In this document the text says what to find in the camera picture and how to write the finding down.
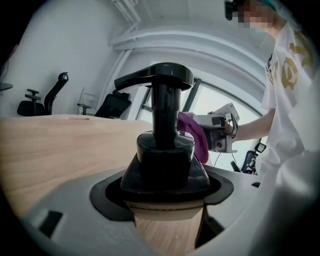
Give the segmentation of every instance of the neck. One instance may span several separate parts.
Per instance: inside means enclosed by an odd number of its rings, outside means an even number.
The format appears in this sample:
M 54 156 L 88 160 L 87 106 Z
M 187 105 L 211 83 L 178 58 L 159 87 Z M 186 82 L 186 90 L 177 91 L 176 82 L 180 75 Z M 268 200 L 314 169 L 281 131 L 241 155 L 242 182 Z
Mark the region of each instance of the neck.
M 287 21 L 283 18 L 281 18 L 279 15 L 275 15 L 273 19 L 273 23 L 271 27 L 264 28 L 262 31 L 268 33 L 270 36 L 272 36 L 274 39 L 277 39 L 278 34 L 283 29 L 283 27 L 286 25 Z

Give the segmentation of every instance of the teal headband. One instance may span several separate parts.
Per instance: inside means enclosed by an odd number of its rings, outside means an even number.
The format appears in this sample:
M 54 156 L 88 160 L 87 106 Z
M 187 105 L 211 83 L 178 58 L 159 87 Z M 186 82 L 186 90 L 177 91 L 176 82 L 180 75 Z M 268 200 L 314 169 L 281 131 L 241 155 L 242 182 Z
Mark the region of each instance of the teal headband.
M 261 3 L 264 3 L 266 6 L 269 6 L 271 7 L 275 12 L 277 11 L 276 10 L 276 7 L 274 6 L 274 4 L 269 1 L 269 0 L 259 0 Z

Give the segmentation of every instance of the cable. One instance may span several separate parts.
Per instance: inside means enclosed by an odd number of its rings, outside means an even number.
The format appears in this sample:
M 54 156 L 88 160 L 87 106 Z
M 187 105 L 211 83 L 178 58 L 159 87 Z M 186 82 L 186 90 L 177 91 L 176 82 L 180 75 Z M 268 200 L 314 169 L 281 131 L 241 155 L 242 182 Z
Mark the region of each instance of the cable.
M 233 160 L 234 160 L 234 162 L 236 163 L 236 165 L 239 166 L 238 163 L 237 163 L 237 161 L 236 161 L 236 159 L 235 159 L 234 153 L 231 153 L 231 155 L 232 155 Z
M 213 167 L 216 167 L 216 163 L 217 163 L 217 161 L 218 161 L 218 159 L 219 159 L 220 155 L 221 155 L 221 153 L 220 153 L 220 154 L 218 155 L 218 157 L 216 158 L 216 160 L 215 160 L 215 162 L 214 162 Z

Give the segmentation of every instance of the black pump dispenser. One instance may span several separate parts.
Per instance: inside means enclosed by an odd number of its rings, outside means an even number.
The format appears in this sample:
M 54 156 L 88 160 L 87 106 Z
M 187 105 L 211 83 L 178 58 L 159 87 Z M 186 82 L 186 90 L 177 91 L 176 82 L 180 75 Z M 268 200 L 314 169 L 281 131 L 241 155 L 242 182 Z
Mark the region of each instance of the black pump dispenser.
M 194 157 L 194 140 L 178 135 L 181 91 L 190 89 L 193 81 L 187 67 L 171 62 L 114 81 L 119 92 L 140 86 L 152 90 L 153 130 L 137 138 L 137 154 L 120 183 L 128 201 L 172 201 L 210 188 L 205 170 Z

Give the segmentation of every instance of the purple cloth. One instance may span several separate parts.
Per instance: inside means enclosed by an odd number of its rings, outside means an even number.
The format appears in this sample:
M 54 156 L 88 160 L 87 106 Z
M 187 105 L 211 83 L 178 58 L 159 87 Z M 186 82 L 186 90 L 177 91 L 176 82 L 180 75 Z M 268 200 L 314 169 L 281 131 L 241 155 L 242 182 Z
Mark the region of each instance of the purple cloth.
M 200 163 L 205 164 L 209 159 L 208 142 L 201 126 L 192 118 L 190 112 L 179 112 L 178 131 L 189 133 L 194 138 L 194 154 Z

